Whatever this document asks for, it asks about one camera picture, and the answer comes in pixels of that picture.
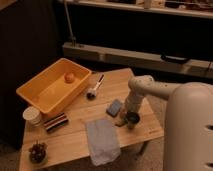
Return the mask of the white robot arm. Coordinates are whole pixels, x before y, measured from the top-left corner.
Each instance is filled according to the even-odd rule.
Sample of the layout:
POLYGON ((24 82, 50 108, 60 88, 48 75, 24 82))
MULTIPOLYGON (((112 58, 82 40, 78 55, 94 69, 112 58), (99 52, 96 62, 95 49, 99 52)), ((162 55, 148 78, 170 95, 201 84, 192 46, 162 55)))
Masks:
POLYGON ((138 112, 146 95, 167 101, 163 171, 213 171, 213 85, 168 83, 135 76, 125 109, 138 112))

